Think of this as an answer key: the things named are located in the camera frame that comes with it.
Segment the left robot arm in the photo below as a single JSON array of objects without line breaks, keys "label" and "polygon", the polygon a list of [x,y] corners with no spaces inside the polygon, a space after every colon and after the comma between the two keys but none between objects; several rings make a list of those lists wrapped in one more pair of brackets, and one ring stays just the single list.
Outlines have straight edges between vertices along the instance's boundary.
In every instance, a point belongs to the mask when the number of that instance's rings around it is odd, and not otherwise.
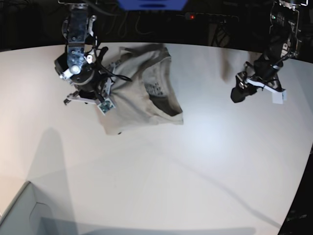
[{"label": "left robot arm", "polygon": [[275,0],[270,12],[269,44],[253,62],[246,61],[244,70],[236,74],[236,85],[230,98],[240,103],[259,89],[272,93],[273,103],[283,104],[286,90],[278,72],[284,61],[299,55],[302,43],[302,14],[308,0]]}]

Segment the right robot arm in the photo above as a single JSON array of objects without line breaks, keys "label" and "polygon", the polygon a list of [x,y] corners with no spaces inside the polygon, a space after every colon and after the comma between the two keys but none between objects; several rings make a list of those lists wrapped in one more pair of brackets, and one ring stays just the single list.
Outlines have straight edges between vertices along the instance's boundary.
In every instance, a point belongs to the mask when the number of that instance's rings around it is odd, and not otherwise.
[{"label": "right robot arm", "polygon": [[97,16],[92,13],[93,10],[102,12],[102,9],[90,0],[61,0],[59,4],[68,7],[69,15],[62,24],[65,51],[54,65],[58,76],[75,88],[64,104],[73,101],[93,104],[105,115],[115,108],[110,98],[115,81],[130,82],[131,79],[115,72],[117,63],[102,64],[108,48],[99,47],[94,31]]}]

